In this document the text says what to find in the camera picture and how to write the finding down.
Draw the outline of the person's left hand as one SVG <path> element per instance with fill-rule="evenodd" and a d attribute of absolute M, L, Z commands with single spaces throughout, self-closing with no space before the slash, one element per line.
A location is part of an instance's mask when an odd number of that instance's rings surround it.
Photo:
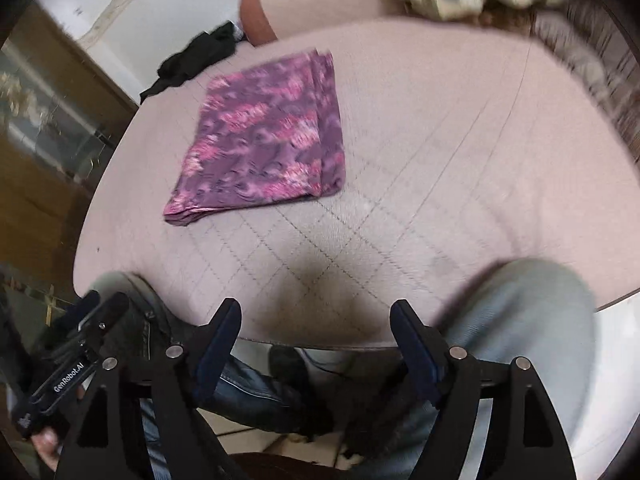
<path fill-rule="evenodd" d="M 52 471 L 58 469 L 58 462 L 60 461 L 60 441 L 56 432 L 50 428 L 44 428 L 38 434 L 33 434 L 30 437 L 32 445 L 36 450 L 40 460 Z"/>

